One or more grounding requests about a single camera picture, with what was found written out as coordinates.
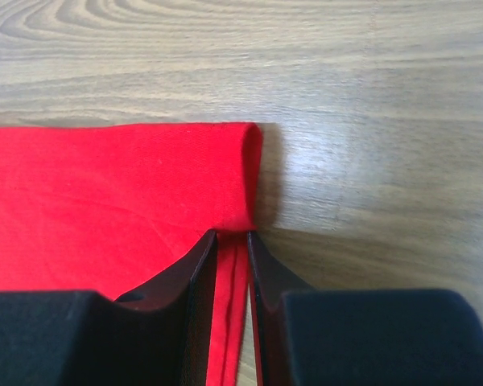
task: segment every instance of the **wooden table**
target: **wooden table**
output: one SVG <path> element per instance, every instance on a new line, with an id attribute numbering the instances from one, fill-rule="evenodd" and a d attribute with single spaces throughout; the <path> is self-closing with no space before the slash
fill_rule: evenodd
<path id="1" fill-rule="evenodd" d="M 237 120 L 286 265 L 483 320 L 483 0 L 0 1 L 0 125 Z"/>

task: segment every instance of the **fabric fold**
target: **fabric fold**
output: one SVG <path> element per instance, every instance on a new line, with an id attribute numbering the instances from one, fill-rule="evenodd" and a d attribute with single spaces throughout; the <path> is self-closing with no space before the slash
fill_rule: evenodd
<path id="1" fill-rule="evenodd" d="M 208 385 L 234 385 L 262 135 L 251 123 L 0 128 L 0 290 L 109 298 L 220 233 Z"/>

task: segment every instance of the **red cloth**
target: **red cloth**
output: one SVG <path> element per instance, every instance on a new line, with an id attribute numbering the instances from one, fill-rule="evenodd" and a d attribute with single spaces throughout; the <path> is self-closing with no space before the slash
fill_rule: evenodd
<path id="1" fill-rule="evenodd" d="M 208 385 L 234 386 L 261 148 L 250 123 L 0 128 L 0 290 L 116 298 L 228 231 Z"/>

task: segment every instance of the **wooden surface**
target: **wooden surface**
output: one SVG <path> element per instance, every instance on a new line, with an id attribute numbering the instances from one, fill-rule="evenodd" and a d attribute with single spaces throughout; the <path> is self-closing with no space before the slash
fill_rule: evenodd
<path id="1" fill-rule="evenodd" d="M 0 125 L 234 120 L 286 265 L 483 320 L 483 0 L 0 1 Z"/>

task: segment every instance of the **red textile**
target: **red textile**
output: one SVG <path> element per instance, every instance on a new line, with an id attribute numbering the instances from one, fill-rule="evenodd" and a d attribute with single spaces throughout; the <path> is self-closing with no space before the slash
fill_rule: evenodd
<path id="1" fill-rule="evenodd" d="M 0 290 L 115 298 L 228 231 L 208 385 L 234 386 L 261 148 L 250 123 L 0 128 Z"/>

